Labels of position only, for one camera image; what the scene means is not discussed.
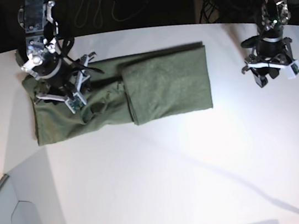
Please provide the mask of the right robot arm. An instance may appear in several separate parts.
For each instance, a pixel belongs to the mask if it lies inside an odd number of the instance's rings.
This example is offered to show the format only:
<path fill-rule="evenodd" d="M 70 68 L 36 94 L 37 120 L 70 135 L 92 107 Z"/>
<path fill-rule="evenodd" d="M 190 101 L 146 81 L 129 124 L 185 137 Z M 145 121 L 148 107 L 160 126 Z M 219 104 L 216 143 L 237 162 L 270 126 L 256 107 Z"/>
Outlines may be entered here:
<path fill-rule="evenodd" d="M 21 70 L 41 82 L 35 92 L 37 100 L 69 103 L 79 98 L 81 86 L 91 72 L 102 74 L 103 70 L 89 67 L 93 52 L 80 60 L 68 56 L 74 39 L 59 42 L 54 6 L 51 0 L 24 0 L 18 10 L 18 23 L 25 31 L 25 45 L 15 56 Z"/>

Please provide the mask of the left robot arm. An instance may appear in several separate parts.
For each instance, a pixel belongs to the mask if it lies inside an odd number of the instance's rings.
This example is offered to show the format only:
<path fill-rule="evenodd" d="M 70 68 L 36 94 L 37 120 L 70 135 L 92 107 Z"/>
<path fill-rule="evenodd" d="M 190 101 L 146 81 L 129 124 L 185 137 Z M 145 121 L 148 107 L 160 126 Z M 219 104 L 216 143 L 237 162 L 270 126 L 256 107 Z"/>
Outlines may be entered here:
<path fill-rule="evenodd" d="M 267 85 L 267 76 L 275 79 L 280 71 L 284 71 L 289 79 L 296 78 L 299 62 L 293 57 L 292 39 L 283 34 L 284 26 L 291 18 L 287 0 L 251 1 L 258 34 L 241 43 L 243 49 L 251 50 L 244 59 L 242 73 L 251 71 L 260 88 Z"/>

